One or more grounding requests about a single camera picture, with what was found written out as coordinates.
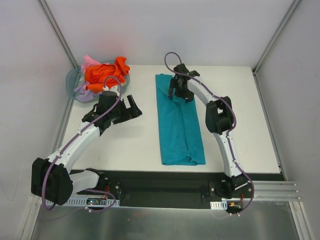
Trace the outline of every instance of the blue basket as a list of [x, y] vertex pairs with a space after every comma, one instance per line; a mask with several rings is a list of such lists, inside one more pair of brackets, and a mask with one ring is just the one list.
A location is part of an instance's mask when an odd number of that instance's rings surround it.
[[[102, 63], [114, 64], [115, 60], [103, 61]], [[66, 79], [65, 79], [66, 92], [68, 93], [68, 96], [73, 100], [77, 100], [78, 93], [75, 92], [75, 88], [83, 81], [83, 78], [84, 78], [84, 74], [81, 71], [81, 66], [75, 67], [66, 75]], [[122, 89], [123, 89], [123, 92], [125, 93], [130, 83], [129, 74], [126, 75], [124, 79], [126, 81], [126, 84], [122, 86]], [[99, 96], [96, 96], [93, 98], [93, 100], [97, 100], [98, 98]]]

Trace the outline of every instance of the pile of clothes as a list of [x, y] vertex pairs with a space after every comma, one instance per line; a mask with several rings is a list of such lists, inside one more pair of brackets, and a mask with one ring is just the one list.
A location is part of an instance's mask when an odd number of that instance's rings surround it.
[[[83, 81], [74, 89], [78, 96], [76, 99], [79, 102], [89, 102], [95, 96], [100, 95], [104, 91], [104, 81], [108, 76], [115, 76], [121, 82], [121, 85], [126, 85], [126, 76], [129, 74], [130, 67], [126, 65], [127, 58], [118, 56], [114, 64], [100, 63], [90, 56], [84, 56], [84, 64], [81, 70], [84, 74]], [[110, 89], [118, 83], [113, 78], [106, 81], [106, 86]]]

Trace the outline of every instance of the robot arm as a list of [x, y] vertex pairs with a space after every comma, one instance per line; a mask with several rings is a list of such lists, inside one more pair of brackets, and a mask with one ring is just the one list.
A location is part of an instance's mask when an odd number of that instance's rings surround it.
[[58, 156], [47, 179], [45, 188], [45, 199], [63, 205], [71, 194], [83, 191], [85, 189], [103, 189], [107, 181], [102, 171], [88, 168], [85, 171], [70, 174], [75, 162], [87, 149], [87, 147], [99, 138], [104, 131], [113, 124], [122, 123], [142, 115], [137, 107], [133, 97], [127, 96], [130, 108], [126, 108], [123, 100], [120, 100], [116, 106], [106, 115], [103, 115], [113, 104], [115, 104], [118, 95], [113, 91], [104, 91], [99, 96], [99, 101], [93, 109], [87, 113], [76, 132], [70, 138], [67, 144], [60, 147], [46, 159], [37, 158], [32, 164], [31, 192], [39, 197], [42, 196], [42, 187], [45, 174]]
[[174, 94], [190, 102], [196, 95], [206, 107], [205, 124], [218, 142], [225, 174], [225, 181], [216, 186], [215, 193], [222, 198], [230, 199], [232, 192], [248, 184], [248, 179], [238, 168], [241, 168], [241, 164], [233, 140], [234, 117], [226, 105], [227, 103], [231, 107], [231, 100], [228, 96], [216, 97], [217, 95], [203, 83], [200, 74], [197, 71], [189, 71], [183, 63], [173, 70], [177, 74], [171, 79], [169, 98]]

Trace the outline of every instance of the white wall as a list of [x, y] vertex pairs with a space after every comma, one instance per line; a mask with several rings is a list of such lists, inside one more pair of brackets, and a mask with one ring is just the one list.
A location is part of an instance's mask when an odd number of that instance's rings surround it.
[[258, 72], [288, 179], [320, 239], [320, 1], [302, 1]]
[[15, 239], [31, 166], [52, 150], [72, 68], [36, 0], [0, 1], [0, 239]]
[[47, 0], [78, 63], [254, 67], [293, 0]]

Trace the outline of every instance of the folded teal fabric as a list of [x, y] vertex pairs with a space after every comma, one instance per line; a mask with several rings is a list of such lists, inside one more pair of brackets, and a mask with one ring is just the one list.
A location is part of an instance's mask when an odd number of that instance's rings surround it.
[[161, 160], [164, 165], [206, 164], [195, 100], [168, 98], [172, 76], [155, 76]]

